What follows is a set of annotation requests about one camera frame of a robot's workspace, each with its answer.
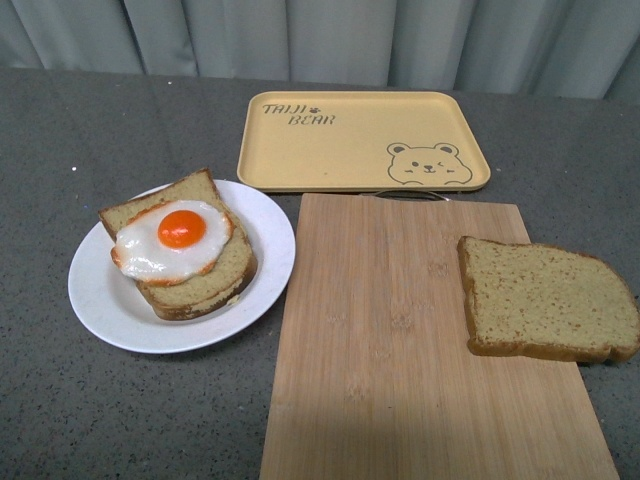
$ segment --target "egg yolk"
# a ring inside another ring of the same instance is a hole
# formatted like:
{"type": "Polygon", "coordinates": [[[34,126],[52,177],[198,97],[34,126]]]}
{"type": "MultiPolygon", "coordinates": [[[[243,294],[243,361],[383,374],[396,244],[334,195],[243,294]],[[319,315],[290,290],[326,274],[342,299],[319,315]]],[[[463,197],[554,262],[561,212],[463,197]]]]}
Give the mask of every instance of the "egg yolk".
{"type": "Polygon", "coordinates": [[[158,226],[160,243],[169,248],[186,248],[198,243],[207,224],[191,210],[176,210],[164,217],[158,226]]]}

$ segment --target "bread slice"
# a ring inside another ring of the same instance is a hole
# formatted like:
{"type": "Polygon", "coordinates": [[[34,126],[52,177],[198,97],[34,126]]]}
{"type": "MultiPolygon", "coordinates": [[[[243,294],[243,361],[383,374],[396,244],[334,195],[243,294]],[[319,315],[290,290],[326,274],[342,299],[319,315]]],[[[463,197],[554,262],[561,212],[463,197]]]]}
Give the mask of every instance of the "bread slice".
{"type": "Polygon", "coordinates": [[[602,260],[468,236],[458,255],[472,353],[599,363],[640,349],[636,301],[602,260]]]}
{"type": "Polygon", "coordinates": [[[102,209],[102,224],[115,241],[120,229],[142,210],[171,200],[200,200],[226,212],[235,225],[214,268],[178,285],[158,286],[136,281],[136,286],[158,317],[188,320],[216,310],[242,292],[256,274],[258,263],[238,216],[220,198],[208,169],[201,169],[156,192],[102,209]]]}

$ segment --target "bear face drawing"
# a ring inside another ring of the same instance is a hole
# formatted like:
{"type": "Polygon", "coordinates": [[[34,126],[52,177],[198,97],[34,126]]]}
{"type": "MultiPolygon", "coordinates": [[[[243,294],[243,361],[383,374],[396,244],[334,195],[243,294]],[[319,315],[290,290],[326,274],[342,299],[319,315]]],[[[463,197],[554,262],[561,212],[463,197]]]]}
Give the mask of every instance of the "bear face drawing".
{"type": "Polygon", "coordinates": [[[410,147],[392,143],[387,147],[392,156],[387,172],[403,185],[464,185],[473,172],[458,157],[458,148],[450,143],[433,147],[410,147]]]}

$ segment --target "fried egg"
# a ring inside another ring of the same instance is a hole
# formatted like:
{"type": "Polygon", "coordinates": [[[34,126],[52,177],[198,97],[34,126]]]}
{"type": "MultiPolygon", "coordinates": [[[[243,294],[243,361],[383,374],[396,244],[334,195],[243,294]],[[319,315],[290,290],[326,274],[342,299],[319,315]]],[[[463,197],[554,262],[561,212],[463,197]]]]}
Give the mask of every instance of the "fried egg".
{"type": "Polygon", "coordinates": [[[140,212],[117,233],[111,258],[127,277],[176,285],[209,272],[233,229],[228,215],[208,203],[162,203],[140,212]]]}

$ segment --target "curtain fold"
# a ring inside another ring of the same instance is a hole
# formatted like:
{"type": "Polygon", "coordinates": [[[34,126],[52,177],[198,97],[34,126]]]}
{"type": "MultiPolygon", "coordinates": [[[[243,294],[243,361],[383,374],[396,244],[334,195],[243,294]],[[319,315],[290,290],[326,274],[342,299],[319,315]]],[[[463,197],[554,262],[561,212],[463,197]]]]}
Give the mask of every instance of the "curtain fold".
{"type": "Polygon", "coordinates": [[[640,104],[638,0],[0,0],[0,66],[640,104]]]}

